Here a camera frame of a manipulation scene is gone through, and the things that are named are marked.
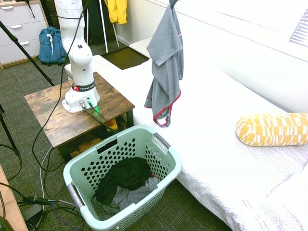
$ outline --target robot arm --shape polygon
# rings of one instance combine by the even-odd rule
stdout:
[[[92,72],[92,52],[84,40],[83,16],[77,30],[82,13],[82,1],[54,0],[54,3],[60,23],[62,45],[65,51],[69,52],[68,57],[74,81],[72,88],[65,94],[62,104],[68,112],[75,113],[83,110],[80,102],[84,101],[86,107],[90,108],[90,105],[95,107],[100,99]]]

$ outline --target mint green laundry basket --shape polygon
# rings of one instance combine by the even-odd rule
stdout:
[[[100,221],[91,204],[100,180],[119,161],[146,159],[161,182],[137,204]],[[87,224],[96,231],[121,231],[149,211],[163,196],[166,187],[181,172],[182,163],[175,150],[153,129],[137,125],[105,139],[69,161],[63,172],[66,186]]]

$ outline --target black floor mat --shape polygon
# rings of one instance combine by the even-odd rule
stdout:
[[[121,70],[138,66],[149,60],[148,57],[140,54],[130,47],[125,47],[114,52],[103,54],[102,57],[116,65]]]

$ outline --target yellow patterned cushion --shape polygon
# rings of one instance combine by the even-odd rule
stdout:
[[[308,114],[248,114],[237,122],[236,135],[250,146],[307,144]]]

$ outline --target gray carpet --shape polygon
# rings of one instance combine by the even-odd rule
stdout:
[[[93,55],[104,54],[104,44],[95,45],[92,48]],[[117,50],[115,41],[108,43],[109,51]],[[36,63],[44,70],[44,72],[52,79],[53,83],[60,83],[61,67],[57,65],[42,65],[38,60]],[[33,92],[46,89],[50,84],[30,63],[23,63],[6,67],[0,70],[0,103],[5,113],[4,120],[11,132],[15,144],[22,155],[23,167],[20,174],[10,181],[10,184],[26,196],[41,197],[41,185],[39,178],[39,166],[35,161],[31,147],[35,136],[37,135],[40,125],[36,120],[33,112],[28,106],[24,96]],[[5,132],[0,126],[0,143],[10,145]],[[40,134],[35,145],[35,153],[41,162],[51,144],[49,143],[44,132]],[[63,161],[57,150],[51,154],[49,169],[54,169]],[[0,164],[2,165],[7,177],[14,175],[18,169],[18,158],[12,151],[0,147]],[[56,193],[57,200],[72,202],[69,192],[64,186],[62,176],[64,165],[54,172],[49,172],[46,177],[46,190],[51,197]],[[21,197],[14,193],[17,201],[21,201]],[[26,211],[29,206],[21,207],[21,211]],[[57,210],[60,216],[69,223],[81,226],[81,219],[62,209]],[[40,229],[51,229],[58,226],[65,226],[56,214],[48,212],[43,220]],[[55,230],[68,230],[71,228],[59,228]],[[162,200],[154,206],[141,219],[130,226],[128,231],[230,231],[229,227],[220,219],[214,216],[206,208],[195,200],[195,198],[177,181],[173,181],[162,198]]]

